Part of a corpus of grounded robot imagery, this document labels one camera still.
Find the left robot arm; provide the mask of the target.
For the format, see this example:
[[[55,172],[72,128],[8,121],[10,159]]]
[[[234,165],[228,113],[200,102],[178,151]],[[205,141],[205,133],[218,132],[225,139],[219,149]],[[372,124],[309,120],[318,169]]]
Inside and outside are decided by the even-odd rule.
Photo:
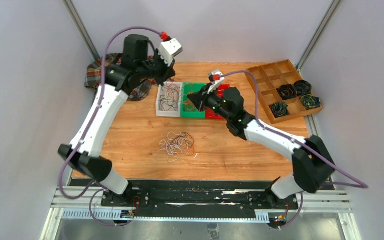
[[[148,50],[153,44],[148,37],[130,34],[124,39],[123,52],[102,68],[104,76],[97,97],[81,128],[69,144],[58,148],[64,168],[70,166],[90,177],[122,207],[133,201],[133,184],[117,173],[113,163],[101,156],[101,151],[117,113],[132,92],[147,80],[154,79],[163,85],[175,76],[175,57],[183,47],[175,38],[166,35],[161,38],[152,58]]]

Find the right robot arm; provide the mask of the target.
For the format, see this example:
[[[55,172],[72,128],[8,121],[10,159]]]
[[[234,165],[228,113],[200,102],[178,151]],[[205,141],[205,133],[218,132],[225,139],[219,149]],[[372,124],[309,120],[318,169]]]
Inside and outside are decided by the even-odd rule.
[[[218,96],[205,85],[187,98],[199,111],[210,109],[224,118],[233,136],[261,144],[291,161],[293,172],[276,178],[263,192],[261,201],[271,208],[281,207],[297,193],[316,193],[334,173],[334,161],[320,137],[300,137],[263,123],[244,109],[244,98],[236,87]]]

